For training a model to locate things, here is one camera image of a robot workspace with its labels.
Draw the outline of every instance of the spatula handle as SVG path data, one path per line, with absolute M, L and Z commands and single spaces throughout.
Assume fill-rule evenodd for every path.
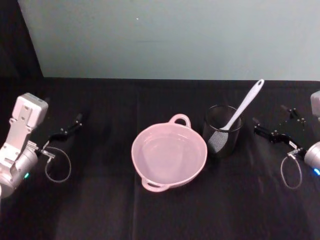
M 252 102 L 253 99 L 257 96 L 257 94 L 260 92 L 262 86 L 264 85 L 265 80 L 261 79 L 256 82 L 256 84 L 251 88 L 251 90 L 247 93 L 244 100 L 242 101 L 241 105 L 238 107 L 230 121 L 225 125 L 222 130 L 229 130 L 231 126 L 235 123 L 235 121 L 238 119 L 238 117 L 243 113 L 243 111 L 246 109 L 246 107 Z

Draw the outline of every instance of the black mesh cup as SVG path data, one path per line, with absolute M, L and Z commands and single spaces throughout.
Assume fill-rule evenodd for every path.
M 232 106 L 215 105 L 206 112 L 202 137 L 206 142 L 208 154 L 211 157 L 224 158 L 234 151 L 240 128 L 244 125 L 242 114 L 228 131 L 221 130 L 221 128 L 227 125 L 236 110 Z M 223 141 L 221 136 L 227 136 L 226 141 Z

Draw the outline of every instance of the light blue wall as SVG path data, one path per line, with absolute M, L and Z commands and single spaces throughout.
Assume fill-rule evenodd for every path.
M 319 0 L 19 0 L 45 77 L 320 80 Z

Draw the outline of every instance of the black table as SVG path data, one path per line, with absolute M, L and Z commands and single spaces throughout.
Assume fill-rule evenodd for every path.
M 31 140 L 72 122 L 90 109 L 78 135 L 56 143 L 72 161 L 66 183 L 44 174 L 45 158 L 10 197 L 2 200 L 0 238 L 6 239 L 320 239 L 320 179 L 301 163 L 303 183 L 286 188 L 280 164 L 290 149 L 254 135 L 252 117 L 273 127 L 297 108 L 320 140 L 310 95 L 320 82 L 266 81 L 246 109 L 234 153 L 207 159 L 190 183 L 162 193 L 146 191 L 131 160 L 143 129 L 186 114 L 201 134 L 204 113 L 215 104 L 237 107 L 253 81 L 2 79 L 0 140 L 9 130 L 17 96 L 50 97 L 43 124 Z M 298 178 L 287 163 L 288 181 Z

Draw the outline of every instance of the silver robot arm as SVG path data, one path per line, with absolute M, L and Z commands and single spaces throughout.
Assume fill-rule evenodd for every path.
M 312 114 L 316 116 L 320 122 L 320 91 L 313 93 L 310 100 Z M 320 141 L 309 148 L 304 156 L 304 161 L 320 175 Z
M 48 107 L 30 93 L 17 98 L 9 120 L 10 130 L 0 149 L 0 199 L 9 197 L 38 162 L 38 147 L 29 138 L 43 122 Z

